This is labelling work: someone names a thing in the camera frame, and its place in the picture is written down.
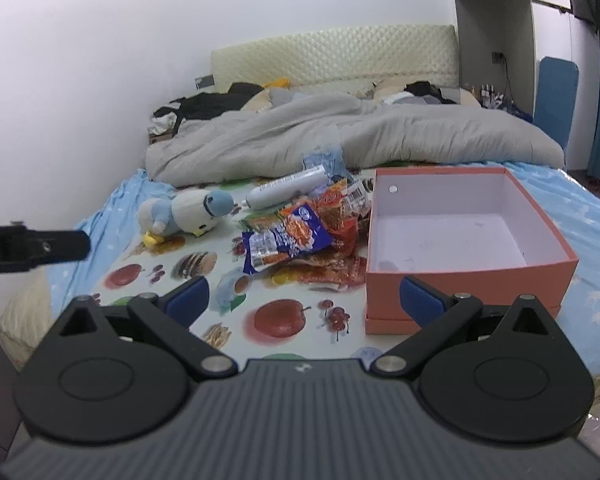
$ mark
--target snack bag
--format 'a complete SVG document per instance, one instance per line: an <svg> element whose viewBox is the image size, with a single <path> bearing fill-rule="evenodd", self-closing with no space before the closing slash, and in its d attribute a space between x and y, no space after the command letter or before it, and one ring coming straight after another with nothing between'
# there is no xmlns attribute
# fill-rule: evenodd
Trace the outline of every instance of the snack bag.
<svg viewBox="0 0 600 480"><path fill-rule="evenodd" d="M364 218L371 211L371 199L362 180L347 187L344 193L345 214Z"/></svg>
<svg viewBox="0 0 600 480"><path fill-rule="evenodd" d="M345 216L343 196L346 189L347 180L343 178L329 186L315 203L315 212L329 231L342 229Z"/></svg>
<svg viewBox="0 0 600 480"><path fill-rule="evenodd" d="M333 242L331 246L337 251L339 257L351 256L356 250L358 243L358 219L346 218L342 221L342 227L337 230L327 229Z"/></svg>
<svg viewBox="0 0 600 480"><path fill-rule="evenodd" d="M333 241L308 204L298 206L285 219L261 232L242 233L242 240L247 250L245 274L261 272L300 254L315 253Z"/></svg>
<svg viewBox="0 0 600 480"><path fill-rule="evenodd" d="M298 206L308 204L312 209L315 208L314 202L306 196L300 196L293 199L287 205L280 208L280 206L272 207L264 211L253 212L242 220L240 225L243 231L254 231L260 233L266 229L269 229L273 225L279 223L286 216L289 216L294 209Z"/></svg>
<svg viewBox="0 0 600 480"><path fill-rule="evenodd" d="M330 269L342 269L344 259L342 255L333 247L327 247L317 253L304 254L295 260L289 262L288 266L311 266L311 267L329 267Z"/></svg>
<svg viewBox="0 0 600 480"><path fill-rule="evenodd" d="M306 266L298 272L298 282L337 291L363 285L366 281L366 258L350 256L345 258L343 263L339 269Z"/></svg>

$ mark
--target power cord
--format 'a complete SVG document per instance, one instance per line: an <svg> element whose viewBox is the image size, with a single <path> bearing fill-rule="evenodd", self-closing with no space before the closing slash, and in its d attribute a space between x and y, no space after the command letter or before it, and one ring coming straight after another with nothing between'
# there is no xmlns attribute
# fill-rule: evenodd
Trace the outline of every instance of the power cord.
<svg viewBox="0 0 600 480"><path fill-rule="evenodd" d="M507 63L507 56L502 54L502 60L504 61L504 70L507 75L507 84L504 87L504 97L507 97L507 87L509 87L509 95L511 96L511 101L515 102L516 100L513 98L513 90L511 89L511 81L509 79L509 63Z"/></svg>

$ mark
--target blue and white plush bird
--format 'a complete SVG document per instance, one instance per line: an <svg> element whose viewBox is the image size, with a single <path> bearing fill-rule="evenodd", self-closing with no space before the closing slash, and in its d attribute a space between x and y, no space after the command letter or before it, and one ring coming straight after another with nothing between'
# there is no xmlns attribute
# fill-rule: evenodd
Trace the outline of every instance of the blue and white plush bird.
<svg viewBox="0 0 600 480"><path fill-rule="evenodd" d="M234 199L226 191L191 189L173 199L145 200L138 208L138 223L144 243L154 245L179 231L202 236L233 208Z"/></svg>

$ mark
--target bedsheet with fruit print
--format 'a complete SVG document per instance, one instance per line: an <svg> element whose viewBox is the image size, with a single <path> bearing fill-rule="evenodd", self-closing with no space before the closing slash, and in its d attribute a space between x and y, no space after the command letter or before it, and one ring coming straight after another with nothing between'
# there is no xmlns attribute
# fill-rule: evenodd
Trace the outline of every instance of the bedsheet with fruit print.
<svg viewBox="0 0 600 480"><path fill-rule="evenodd" d="M359 178L373 175L374 170L365 170ZM260 184L253 180L219 187L240 204ZM302 267L244 274L240 220L250 212L236 205L202 237L176 235L152 248L144 247L138 234L100 280L93 296L100 304L124 304L141 292L166 294L187 276L205 276L211 290L209 305L190 331L241 367L250 358L349 357L360 358L368 366L404 339L365 335L364 279L336 291L300 283ZM358 255L366 256L366 242L358 242Z"/></svg>

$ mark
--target bottle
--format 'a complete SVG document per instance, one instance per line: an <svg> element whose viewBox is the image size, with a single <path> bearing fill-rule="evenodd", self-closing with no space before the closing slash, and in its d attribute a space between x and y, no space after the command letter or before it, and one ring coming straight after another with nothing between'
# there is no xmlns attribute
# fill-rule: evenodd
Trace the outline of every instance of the bottle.
<svg viewBox="0 0 600 480"><path fill-rule="evenodd" d="M324 166L316 166L252 189L242 205L252 209L264 209L309 193L312 189L330 182L331 179Z"/></svg>

